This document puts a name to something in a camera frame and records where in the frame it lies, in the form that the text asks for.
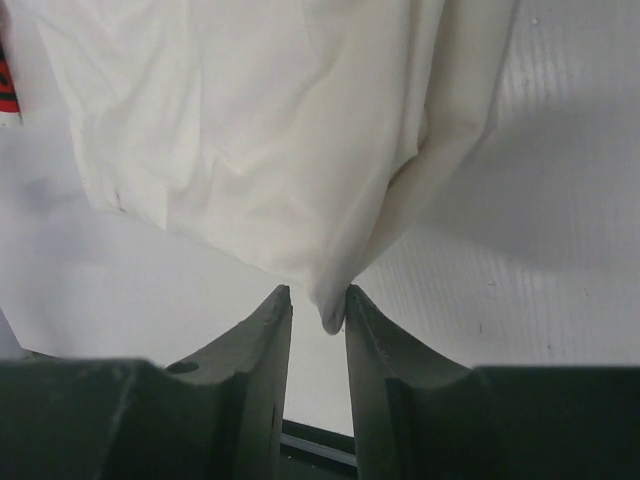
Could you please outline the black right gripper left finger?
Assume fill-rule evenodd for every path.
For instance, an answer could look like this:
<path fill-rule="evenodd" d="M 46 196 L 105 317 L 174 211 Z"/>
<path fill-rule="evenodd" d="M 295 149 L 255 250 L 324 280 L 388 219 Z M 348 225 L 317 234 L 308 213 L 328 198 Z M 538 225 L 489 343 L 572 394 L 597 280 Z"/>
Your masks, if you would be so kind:
<path fill-rule="evenodd" d="M 166 368 L 3 362 L 2 477 L 276 477 L 291 327 L 290 290 L 279 286 L 246 320 Z"/>

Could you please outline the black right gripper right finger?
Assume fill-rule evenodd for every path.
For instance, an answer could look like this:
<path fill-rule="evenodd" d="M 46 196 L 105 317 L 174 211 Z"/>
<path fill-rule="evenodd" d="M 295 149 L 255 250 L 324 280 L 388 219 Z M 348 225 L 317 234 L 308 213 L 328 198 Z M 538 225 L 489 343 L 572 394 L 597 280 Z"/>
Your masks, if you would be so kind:
<path fill-rule="evenodd" d="M 632 367 L 466 368 L 346 293 L 346 349 L 363 479 L 635 479 Z"/>

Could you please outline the cream white t shirt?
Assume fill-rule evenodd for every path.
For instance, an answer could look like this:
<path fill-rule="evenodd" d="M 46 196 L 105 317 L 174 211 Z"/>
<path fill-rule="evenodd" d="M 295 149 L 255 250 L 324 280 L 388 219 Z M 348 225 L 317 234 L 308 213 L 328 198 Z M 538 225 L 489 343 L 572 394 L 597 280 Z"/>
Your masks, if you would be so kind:
<path fill-rule="evenodd" d="M 482 137 L 512 1 L 29 1 L 84 191 L 296 283 L 353 279 Z"/>

